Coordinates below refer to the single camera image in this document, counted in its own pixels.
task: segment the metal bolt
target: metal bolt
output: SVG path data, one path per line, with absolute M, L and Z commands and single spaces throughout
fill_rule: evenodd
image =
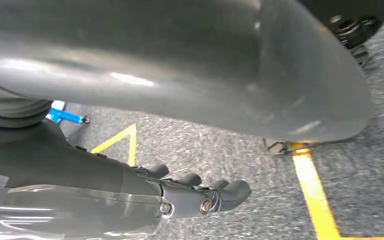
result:
M 199 210 L 203 215 L 206 215 L 211 210 L 211 200 L 209 198 L 204 198 L 201 202 L 201 206 L 199 207 Z
M 331 24 L 337 23 L 337 22 L 339 22 L 341 19 L 342 19 L 342 16 L 341 16 L 341 15 L 333 16 L 333 17 L 330 18 L 330 23 L 331 23 Z
M 168 214 L 170 212 L 170 210 L 172 209 L 172 207 L 170 206 L 170 204 L 168 203 L 163 203 L 161 204 L 161 206 L 159 207 L 159 210 L 163 213 L 163 214 Z

